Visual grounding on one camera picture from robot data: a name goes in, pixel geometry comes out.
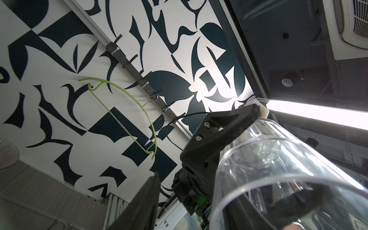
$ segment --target ceiling light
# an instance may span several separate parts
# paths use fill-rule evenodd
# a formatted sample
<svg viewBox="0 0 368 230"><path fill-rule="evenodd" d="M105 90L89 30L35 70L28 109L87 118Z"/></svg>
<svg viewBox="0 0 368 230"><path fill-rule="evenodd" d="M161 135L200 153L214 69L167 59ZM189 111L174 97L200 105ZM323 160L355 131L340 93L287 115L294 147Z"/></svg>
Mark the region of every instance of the ceiling light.
<svg viewBox="0 0 368 230"><path fill-rule="evenodd" d="M319 105L270 100L267 109L368 130L368 113Z"/></svg>

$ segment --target pipe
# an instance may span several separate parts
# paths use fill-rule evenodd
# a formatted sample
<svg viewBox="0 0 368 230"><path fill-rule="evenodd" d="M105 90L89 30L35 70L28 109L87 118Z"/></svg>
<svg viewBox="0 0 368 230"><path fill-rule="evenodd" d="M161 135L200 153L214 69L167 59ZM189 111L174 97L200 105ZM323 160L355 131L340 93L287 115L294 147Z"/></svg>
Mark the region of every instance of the pipe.
<svg viewBox="0 0 368 230"><path fill-rule="evenodd" d="M261 3L260 5L256 6L254 9L252 9L251 11L249 11L248 13L244 14L244 16L240 19L240 21L245 20L246 18L248 18L249 16L251 16L252 14L254 14L255 12L263 9L264 7L268 6L269 4L271 4L272 2L274 2L276 0L266 0L265 2Z"/></svg>
<svg viewBox="0 0 368 230"><path fill-rule="evenodd" d="M282 4L284 4L284 3L288 2L288 1L289 1L289 0L282 0L282 1L276 2L275 4L272 4L271 6L266 7L266 8L264 8L263 10L260 10L260 11L258 11L258 12L256 12L256 13L252 14L252 15L249 17L249 19L252 19L252 18L258 17L258 16L260 16L261 14L264 14L264 13L266 13L266 12L268 12L268 11L270 11L270 10L272 10L272 9L274 9L274 8L276 8L276 7L280 6L280 5L282 5Z"/></svg>

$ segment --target black and white patterned wall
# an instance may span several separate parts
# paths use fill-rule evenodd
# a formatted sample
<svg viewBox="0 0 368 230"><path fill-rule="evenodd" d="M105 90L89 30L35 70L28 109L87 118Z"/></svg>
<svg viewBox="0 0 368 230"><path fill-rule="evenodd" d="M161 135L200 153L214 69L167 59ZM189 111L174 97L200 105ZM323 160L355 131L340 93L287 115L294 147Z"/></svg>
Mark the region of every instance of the black and white patterned wall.
<svg viewBox="0 0 368 230"><path fill-rule="evenodd" d="M237 108L252 90L207 0L77 0L177 115ZM130 201L159 172L160 201L181 168L180 150L166 138L169 122L145 106L158 134L154 160L124 132L87 89L83 77L110 80L141 103L150 100L63 0L0 1L0 137L23 162L96 199L113 192ZM97 82L91 81L94 87ZM142 146L150 123L114 87L95 91ZM203 116L182 121L194 132ZM170 138L184 147L179 130Z"/></svg>

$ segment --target clear plastic container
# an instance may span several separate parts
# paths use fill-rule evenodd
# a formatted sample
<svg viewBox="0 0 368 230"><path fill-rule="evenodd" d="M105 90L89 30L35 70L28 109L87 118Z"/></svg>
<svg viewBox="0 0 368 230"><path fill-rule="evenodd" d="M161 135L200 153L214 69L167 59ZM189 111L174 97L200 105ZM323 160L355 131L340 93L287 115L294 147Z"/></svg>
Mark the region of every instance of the clear plastic container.
<svg viewBox="0 0 368 230"><path fill-rule="evenodd" d="M266 119L221 152L212 210L211 230L368 230L367 190Z"/></svg>

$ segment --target dark ceiling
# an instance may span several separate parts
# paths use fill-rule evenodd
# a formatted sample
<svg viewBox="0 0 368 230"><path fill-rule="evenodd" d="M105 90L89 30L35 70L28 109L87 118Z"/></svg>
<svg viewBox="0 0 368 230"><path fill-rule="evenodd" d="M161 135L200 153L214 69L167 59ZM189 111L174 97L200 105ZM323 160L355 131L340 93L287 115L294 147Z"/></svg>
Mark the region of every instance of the dark ceiling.
<svg viewBox="0 0 368 230"><path fill-rule="evenodd" d="M271 98L368 112L368 57L334 59L322 0L275 0L277 7L249 13L266 1L230 3ZM284 86L284 78L293 86ZM366 130L283 113L276 118L342 141L348 133L350 143L368 148Z"/></svg>

